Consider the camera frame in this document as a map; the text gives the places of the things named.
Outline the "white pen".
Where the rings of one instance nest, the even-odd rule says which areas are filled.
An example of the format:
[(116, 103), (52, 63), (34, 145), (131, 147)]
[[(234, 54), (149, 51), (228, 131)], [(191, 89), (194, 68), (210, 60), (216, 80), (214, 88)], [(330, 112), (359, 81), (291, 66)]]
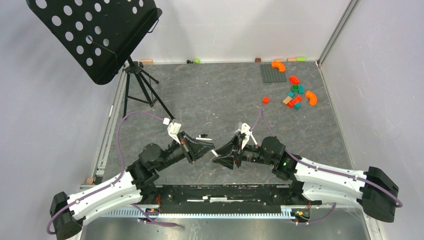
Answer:
[(196, 137), (195, 139), (199, 140), (199, 141), (212, 141), (213, 140), (213, 139), (207, 138), (207, 137)]
[(253, 141), (254, 145), (258, 147), (258, 146), (259, 146), (259, 144), (258, 144), (258, 142), (257, 142), (256, 138), (255, 138), (252, 134), (250, 135), (250, 137), (251, 137), (251, 139), (252, 139), (252, 141)]
[(219, 157), (219, 155), (217, 154), (217, 152), (215, 150), (211, 150), (211, 152), (215, 157)]

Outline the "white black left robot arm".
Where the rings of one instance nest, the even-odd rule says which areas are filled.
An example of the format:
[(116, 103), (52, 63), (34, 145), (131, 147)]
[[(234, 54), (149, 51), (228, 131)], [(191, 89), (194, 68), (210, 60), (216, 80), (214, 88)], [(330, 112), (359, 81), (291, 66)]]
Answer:
[(157, 198), (154, 182), (159, 171), (184, 159), (195, 162), (214, 149), (212, 142), (192, 138), (184, 131), (167, 149), (150, 143), (136, 161), (111, 179), (78, 193), (57, 193), (46, 230), (58, 240), (67, 240), (103, 214), (140, 202), (151, 204)]

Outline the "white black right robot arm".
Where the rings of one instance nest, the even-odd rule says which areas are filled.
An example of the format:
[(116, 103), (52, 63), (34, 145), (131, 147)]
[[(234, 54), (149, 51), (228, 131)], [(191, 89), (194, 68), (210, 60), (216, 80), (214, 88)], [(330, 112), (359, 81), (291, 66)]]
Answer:
[(268, 165), (283, 181), (290, 181), (289, 199), (295, 204), (336, 203), (361, 208), (381, 222), (392, 223), (396, 210), (403, 207), (399, 187), (380, 168), (354, 170), (320, 164), (295, 155), (275, 136), (263, 139), (260, 146), (246, 144), (244, 135), (213, 150), (213, 162), (229, 169), (242, 162)]

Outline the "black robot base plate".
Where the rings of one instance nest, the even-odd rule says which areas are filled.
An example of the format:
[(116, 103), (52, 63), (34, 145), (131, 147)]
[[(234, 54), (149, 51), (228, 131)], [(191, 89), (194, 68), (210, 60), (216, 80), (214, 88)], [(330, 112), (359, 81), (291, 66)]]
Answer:
[(278, 214), (282, 206), (320, 206), (288, 184), (164, 184), (143, 193), (139, 207), (160, 214)]

